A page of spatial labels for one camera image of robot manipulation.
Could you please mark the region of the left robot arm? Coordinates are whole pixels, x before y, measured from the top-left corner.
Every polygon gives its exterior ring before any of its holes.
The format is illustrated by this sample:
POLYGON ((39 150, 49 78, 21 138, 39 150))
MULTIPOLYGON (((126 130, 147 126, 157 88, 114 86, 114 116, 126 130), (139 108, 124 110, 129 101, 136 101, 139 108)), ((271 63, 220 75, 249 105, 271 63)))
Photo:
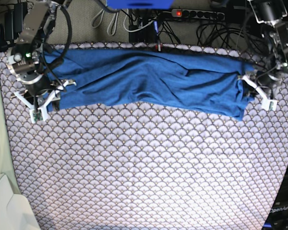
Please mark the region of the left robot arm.
POLYGON ((242 31, 248 43, 246 25, 251 17, 264 25, 262 37, 267 42, 266 56, 268 70, 247 71, 239 79, 261 96, 261 108, 275 111, 278 100, 274 98, 274 88, 280 85, 284 74, 288 74, 288 28, 283 18, 288 13, 281 0, 250 0, 252 11, 246 16, 242 31))

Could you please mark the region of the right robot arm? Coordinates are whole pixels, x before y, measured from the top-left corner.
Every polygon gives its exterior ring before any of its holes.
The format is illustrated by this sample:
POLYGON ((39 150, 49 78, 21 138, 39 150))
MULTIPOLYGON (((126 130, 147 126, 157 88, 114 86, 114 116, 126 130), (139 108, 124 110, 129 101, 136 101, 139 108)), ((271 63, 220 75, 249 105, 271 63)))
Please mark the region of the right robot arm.
POLYGON ((25 16, 23 30, 7 58, 9 71, 25 87, 24 91, 15 91, 14 96, 28 107, 33 124, 48 119, 49 104, 53 104, 54 110, 59 110, 61 92, 76 84, 74 80, 57 77, 51 80, 48 77, 63 64, 71 44, 72 23, 67 12, 70 3, 69 0, 39 0, 25 16), (45 52, 52 51, 47 40, 55 27, 58 10, 62 11, 67 22, 67 41, 60 55, 47 63, 45 52))

